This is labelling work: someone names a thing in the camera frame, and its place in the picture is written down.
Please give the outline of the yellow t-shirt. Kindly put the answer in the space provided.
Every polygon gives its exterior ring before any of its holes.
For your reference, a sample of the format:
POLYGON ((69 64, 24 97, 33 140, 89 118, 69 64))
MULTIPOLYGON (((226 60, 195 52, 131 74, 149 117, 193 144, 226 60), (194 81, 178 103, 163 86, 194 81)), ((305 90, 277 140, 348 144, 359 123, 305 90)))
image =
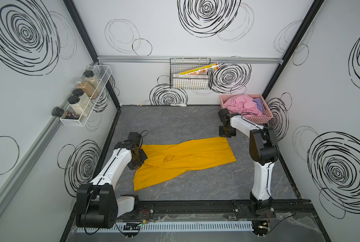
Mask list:
POLYGON ((143 145, 148 159, 136 171, 134 190, 169 181, 188 171, 236 162, 226 138, 197 139, 172 145, 143 145))

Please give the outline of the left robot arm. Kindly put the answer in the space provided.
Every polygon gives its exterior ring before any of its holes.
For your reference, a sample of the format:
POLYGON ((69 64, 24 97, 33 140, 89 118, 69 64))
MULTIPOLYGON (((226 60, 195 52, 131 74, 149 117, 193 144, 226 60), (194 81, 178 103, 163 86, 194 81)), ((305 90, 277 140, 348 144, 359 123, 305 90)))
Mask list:
POLYGON ((127 167, 141 168, 147 155, 142 149, 143 135, 130 132, 125 141, 118 142, 109 161, 98 175, 77 190, 76 226, 80 228, 112 228, 116 219, 134 210, 137 198, 132 195, 116 197, 116 184, 127 167))

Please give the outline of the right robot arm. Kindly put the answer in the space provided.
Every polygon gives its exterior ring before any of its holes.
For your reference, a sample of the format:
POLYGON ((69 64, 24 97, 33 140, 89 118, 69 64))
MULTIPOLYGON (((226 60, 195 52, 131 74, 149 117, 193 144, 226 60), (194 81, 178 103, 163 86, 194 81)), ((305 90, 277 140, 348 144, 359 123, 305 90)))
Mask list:
POLYGON ((218 112, 222 126, 219 136, 231 138, 240 131, 249 137, 249 154, 255 165, 254 185, 250 193, 249 212, 259 217, 271 208, 271 176, 280 155, 278 141, 272 127, 264 127, 238 113, 224 108, 218 112))

